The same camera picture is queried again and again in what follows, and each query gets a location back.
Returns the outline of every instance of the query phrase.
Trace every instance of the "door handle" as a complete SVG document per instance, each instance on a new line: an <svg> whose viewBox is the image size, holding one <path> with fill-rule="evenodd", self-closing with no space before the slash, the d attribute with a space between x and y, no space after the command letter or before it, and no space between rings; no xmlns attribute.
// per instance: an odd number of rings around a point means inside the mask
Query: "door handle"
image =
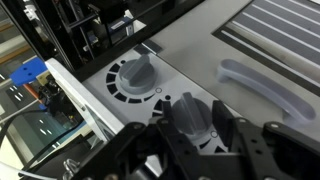
<svg viewBox="0 0 320 180"><path fill-rule="evenodd" d="M270 78L235 60L223 60L218 67L217 78L219 82L233 79L268 98L284 110L283 120L289 125L306 124L312 122L316 117L314 108L308 102Z"/></svg>

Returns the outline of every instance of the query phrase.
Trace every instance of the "dial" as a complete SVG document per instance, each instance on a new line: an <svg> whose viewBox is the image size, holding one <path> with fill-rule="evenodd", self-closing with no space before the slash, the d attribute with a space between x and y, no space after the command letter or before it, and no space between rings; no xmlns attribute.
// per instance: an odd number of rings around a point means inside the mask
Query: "dial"
<svg viewBox="0 0 320 180"><path fill-rule="evenodd" d="M148 92L156 81L156 71L148 55L126 62L121 66L119 76L121 87L134 95Z"/></svg>
<svg viewBox="0 0 320 180"><path fill-rule="evenodd" d="M200 137L212 125L209 107L191 93L184 93L172 106L175 126L189 137Z"/></svg>

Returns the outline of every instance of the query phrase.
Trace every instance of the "screw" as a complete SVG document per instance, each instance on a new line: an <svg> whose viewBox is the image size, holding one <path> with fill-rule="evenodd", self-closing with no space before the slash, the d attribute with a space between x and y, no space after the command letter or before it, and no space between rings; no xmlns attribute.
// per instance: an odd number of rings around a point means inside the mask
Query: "screw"
<svg viewBox="0 0 320 180"><path fill-rule="evenodd" d="M205 176L201 176L201 177L199 177L199 179L198 180L211 180L210 178L208 178L208 177L205 177Z"/></svg>
<svg viewBox="0 0 320 180"><path fill-rule="evenodd" d="M169 124L169 121L168 120L162 120L161 124Z"/></svg>
<svg viewBox="0 0 320 180"><path fill-rule="evenodd" d="M277 124L271 124L271 127L273 127L273 128L279 128L279 125L277 125Z"/></svg>
<svg viewBox="0 0 320 180"><path fill-rule="evenodd" d="M133 126L134 129L140 129L142 128L142 124L136 124Z"/></svg>
<svg viewBox="0 0 320 180"><path fill-rule="evenodd" d="M106 176L104 178L104 180L118 180L118 179L119 179L118 175L116 175L116 174L109 174L108 176Z"/></svg>
<svg viewBox="0 0 320 180"><path fill-rule="evenodd" d="M276 180L276 179L272 178L272 177L266 177L266 178L264 178L264 180Z"/></svg>

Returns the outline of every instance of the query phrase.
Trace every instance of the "rotary knob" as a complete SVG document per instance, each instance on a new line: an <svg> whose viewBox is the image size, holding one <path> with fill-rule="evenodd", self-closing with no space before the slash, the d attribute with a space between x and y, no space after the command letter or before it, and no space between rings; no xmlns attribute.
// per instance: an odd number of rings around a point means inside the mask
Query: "rotary knob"
<svg viewBox="0 0 320 180"><path fill-rule="evenodd" d="M121 87L134 95L148 92L156 81L156 71L147 55L125 63L120 68L119 76Z"/></svg>
<svg viewBox="0 0 320 180"><path fill-rule="evenodd" d="M191 93L184 93L180 100L172 106L172 116L175 126L186 135L198 137L206 133L211 124L211 111Z"/></svg>

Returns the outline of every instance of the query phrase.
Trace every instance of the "blue component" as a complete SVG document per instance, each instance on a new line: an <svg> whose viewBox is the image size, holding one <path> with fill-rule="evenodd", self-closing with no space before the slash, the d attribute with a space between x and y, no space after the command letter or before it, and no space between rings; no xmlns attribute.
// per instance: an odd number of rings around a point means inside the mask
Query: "blue component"
<svg viewBox="0 0 320 180"><path fill-rule="evenodd" d="M41 110L46 110L47 109L47 107L44 104L39 104L39 108Z"/></svg>
<svg viewBox="0 0 320 180"><path fill-rule="evenodd" d="M36 57L20 66L19 69L10 75L10 78L16 86L22 86L23 84L36 80L36 77L47 69L44 62Z"/></svg>

